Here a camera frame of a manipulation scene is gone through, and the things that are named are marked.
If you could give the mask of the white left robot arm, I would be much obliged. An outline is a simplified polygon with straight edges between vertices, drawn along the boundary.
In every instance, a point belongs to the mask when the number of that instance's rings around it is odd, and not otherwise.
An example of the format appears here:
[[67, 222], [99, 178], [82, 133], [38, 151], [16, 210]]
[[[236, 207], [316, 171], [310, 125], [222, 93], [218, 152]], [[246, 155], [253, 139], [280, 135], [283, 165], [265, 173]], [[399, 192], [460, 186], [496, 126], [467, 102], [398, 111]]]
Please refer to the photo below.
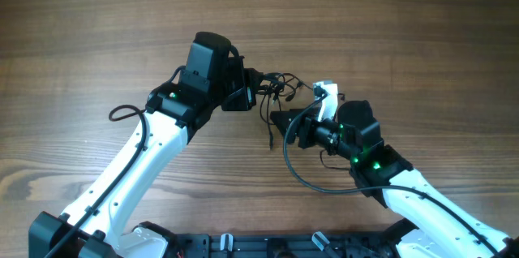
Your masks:
[[157, 175], [206, 124], [212, 112], [255, 105], [249, 70], [229, 39], [198, 32], [187, 63], [153, 89], [139, 124], [98, 179], [59, 216], [40, 213], [28, 230], [31, 257], [183, 257], [178, 236], [145, 222], [129, 234], [129, 217]]

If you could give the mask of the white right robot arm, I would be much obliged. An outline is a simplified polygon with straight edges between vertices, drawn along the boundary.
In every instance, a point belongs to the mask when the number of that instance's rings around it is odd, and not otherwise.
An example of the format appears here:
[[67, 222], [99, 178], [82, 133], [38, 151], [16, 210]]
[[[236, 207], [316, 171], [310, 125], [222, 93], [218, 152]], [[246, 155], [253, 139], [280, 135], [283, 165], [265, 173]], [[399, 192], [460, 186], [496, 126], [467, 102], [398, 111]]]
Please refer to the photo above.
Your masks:
[[353, 192], [376, 199], [402, 219], [380, 239], [385, 257], [516, 257], [518, 241], [496, 230], [437, 191], [414, 166], [386, 144], [368, 101], [347, 101], [331, 118], [315, 105], [274, 111], [270, 118], [285, 144], [319, 145], [349, 161]]

